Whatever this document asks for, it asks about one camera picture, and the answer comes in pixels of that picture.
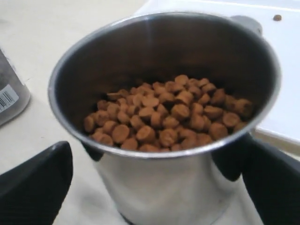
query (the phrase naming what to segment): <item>dog food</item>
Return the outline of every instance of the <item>dog food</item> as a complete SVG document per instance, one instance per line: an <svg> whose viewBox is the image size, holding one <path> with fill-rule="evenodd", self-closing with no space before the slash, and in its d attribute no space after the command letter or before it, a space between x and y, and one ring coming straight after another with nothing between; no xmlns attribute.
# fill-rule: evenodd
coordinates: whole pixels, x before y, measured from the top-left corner
<svg viewBox="0 0 300 225"><path fill-rule="evenodd" d="M107 93L83 127L105 145L168 152L222 139L245 127L253 113L248 99L228 95L207 78L179 75L174 81Z"/></svg>

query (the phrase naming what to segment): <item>pot rim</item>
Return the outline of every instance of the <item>pot rim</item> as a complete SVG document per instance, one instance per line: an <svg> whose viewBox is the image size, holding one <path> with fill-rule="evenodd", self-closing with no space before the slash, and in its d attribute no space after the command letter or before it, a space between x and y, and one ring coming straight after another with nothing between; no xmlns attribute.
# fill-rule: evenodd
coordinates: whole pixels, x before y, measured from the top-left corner
<svg viewBox="0 0 300 225"><path fill-rule="evenodd" d="M60 70L64 67L65 62L67 62L72 55L79 51L81 48L85 47L86 44L89 42L97 39L98 37L114 30L118 29L126 24L134 23L137 21L142 21L147 19L147 17L156 17L156 16L184 16L184 17L191 17L191 16L197 16L197 17L211 17L213 19L223 20L227 23L231 24L232 26L237 27L237 29L243 30L243 32L247 33L247 35L251 36L253 39L260 39L262 48L266 51L266 53L269 55L271 61L273 62L273 67L275 70L275 87L274 91L271 94L268 103L266 103L265 107L261 110L259 114L257 114L243 129L240 131L229 135L223 139L220 139L218 141L215 141L213 143L210 143L205 146L187 149L187 150L181 150L181 151L173 151L173 152L159 152L159 153L148 153L148 152L139 152L139 151L130 151L130 150L123 150L120 148L111 147L108 145L100 144L91 138L89 138L87 135L84 135L76 130L76 128L69 123L63 116L63 114L59 110L59 106L55 97L55 87L56 87L56 81L59 77ZM252 32L251 30L243 27L239 23L235 22L234 20L218 16L215 14L207 14L207 13L201 13L201 12L194 12L194 11L164 11L164 12L156 12L156 13L149 13L149 14L142 14L142 15L134 15L127 17L125 19L118 20L116 22L112 22L111 24L108 24L102 28L97 29L96 31L88 34L87 36L83 37L81 40L79 40L76 44L74 44L71 48L69 48L64 55L59 59L57 62L55 68L52 71L50 81L48 84L48 99L50 103L50 108L52 109L55 117L59 121L59 123L75 138L79 139L81 142L87 144L88 146L92 147L94 150L98 151L99 153L110 153L122 157L131 157L131 158L140 158L140 159L166 159L166 158L178 158L178 157L186 157L186 156L193 156L200 153L205 153L209 151L216 150L218 148L221 148L227 144L230 144L246 133L250 132L251 129L253 129L259 122L262 121L262 119L265 117L265 115L271 110L272 106L274 105L276 98L280 91L280 84L281 84L281 69L279 66L278 59L269 45L269 43L266 42L263 38L259 37L257 34Z"/></svg>

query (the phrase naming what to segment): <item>white tray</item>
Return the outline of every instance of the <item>white tray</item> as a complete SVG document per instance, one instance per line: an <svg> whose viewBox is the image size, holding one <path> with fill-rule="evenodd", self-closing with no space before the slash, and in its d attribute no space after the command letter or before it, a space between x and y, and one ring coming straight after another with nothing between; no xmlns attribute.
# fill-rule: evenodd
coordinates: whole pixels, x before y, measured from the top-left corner
<svg viewBox="0 0 300 225"><path fill-rule="evenodd" d="M190 10L224 16L246 15L256 19L263 36L273 46L282 68L279 97L257 131L265 135L300 145L300 1L298 0L150 0L137 14L169 10ZM273 16L282 15L282 21Z"/></svg>

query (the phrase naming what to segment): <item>stainless steel pot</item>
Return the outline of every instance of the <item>stainless steel pot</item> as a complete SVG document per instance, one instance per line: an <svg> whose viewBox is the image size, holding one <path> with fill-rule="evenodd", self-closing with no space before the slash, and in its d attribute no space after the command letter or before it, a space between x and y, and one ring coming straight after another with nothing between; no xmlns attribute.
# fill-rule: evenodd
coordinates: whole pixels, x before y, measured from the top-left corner
<svg viewBox="0 0 300 225"><path fill-rule="evenodd" d="M83 132L83 118L105 92L178 74L207 77L250 99L255 117L222 140L168 153L117 149ZM55 67L49 100L126 219L136 225L209 225L228 206L247 156L266 149L248 133L273 106L279 87L278 61L257 33L230 18L168 12L115 22L79 41Z"/></svg>

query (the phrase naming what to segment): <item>barcode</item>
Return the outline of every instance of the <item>barcode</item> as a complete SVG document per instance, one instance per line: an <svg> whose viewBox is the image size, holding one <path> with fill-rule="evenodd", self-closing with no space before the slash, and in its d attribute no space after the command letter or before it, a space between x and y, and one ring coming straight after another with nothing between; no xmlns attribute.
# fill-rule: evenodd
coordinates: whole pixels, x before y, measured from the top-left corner
<svg viewBox="0 0 300 225"><path fill-rule="evenodd" d="M19 96L9 84L0 90L0 113L11 107L18 99Z"/></svg>

